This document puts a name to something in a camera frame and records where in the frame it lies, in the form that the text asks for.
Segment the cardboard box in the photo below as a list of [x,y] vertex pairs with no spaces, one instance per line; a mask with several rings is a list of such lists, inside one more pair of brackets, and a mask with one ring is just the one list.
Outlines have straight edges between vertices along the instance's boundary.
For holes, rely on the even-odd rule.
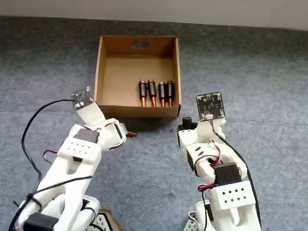
[[114,216],[112,215],[111,211],[108,209],[100,209],[99,213],[105,213],[108,219],[108,225],[111,226],[113,231],[122,231],[118,222],[116,221],[116,219],[114,218]]
[[[153,79],[175,83],[172,107],[141,107],[138,83]],[[182,104],[179,43],[176,37],[102,36],[97,57],[94,97],[107,117],[177,117]]]

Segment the circuit board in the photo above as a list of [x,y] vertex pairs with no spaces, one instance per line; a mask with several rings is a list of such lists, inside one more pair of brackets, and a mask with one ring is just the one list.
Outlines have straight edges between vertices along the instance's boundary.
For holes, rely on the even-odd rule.
[[220,92],[197,95],[196,99],[201,122],[225,117]]
[[76,102],[73,103],[73,107],[75,110],[90,105],[91,103],[94,102],[94,97],[91,87],[87,86],[83,90],[79,90],[77,92],[72,93],[71,99],[76,100]]

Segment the gray carpet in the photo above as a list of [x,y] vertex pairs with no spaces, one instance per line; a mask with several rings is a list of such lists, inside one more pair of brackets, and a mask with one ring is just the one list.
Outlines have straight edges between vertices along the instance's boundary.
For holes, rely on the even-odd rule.
[[[100,35],[177,35],[183,105],[176,120],[123,120],[138,137],[104,153],[88,195],[124,231],[181,231],[201,200],[179,152],[182,116],[195,95],[222,91],[229,141],[250,166],[263,230],[308,231],[308,33],[174,23],[0,17],[0,225],[6,230],[36,174],[22,153],[25,125],[43,104],[94,83]],[[26,146],[43,173],[80,118],[70,103],[46,109]]]

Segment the white 3d-printed part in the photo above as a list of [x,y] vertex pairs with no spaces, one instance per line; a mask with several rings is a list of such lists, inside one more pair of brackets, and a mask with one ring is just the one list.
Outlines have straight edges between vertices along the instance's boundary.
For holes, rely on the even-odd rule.
[[231,208],[252,205],[256,203],[250,181],[218,186],[211,190],[212,202],[217,208],[226,210]]

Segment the white wall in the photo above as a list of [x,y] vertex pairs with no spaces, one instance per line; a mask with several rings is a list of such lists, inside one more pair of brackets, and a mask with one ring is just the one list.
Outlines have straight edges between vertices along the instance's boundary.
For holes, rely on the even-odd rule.
[[308,0],[0,0],[0,15],[308,30]]

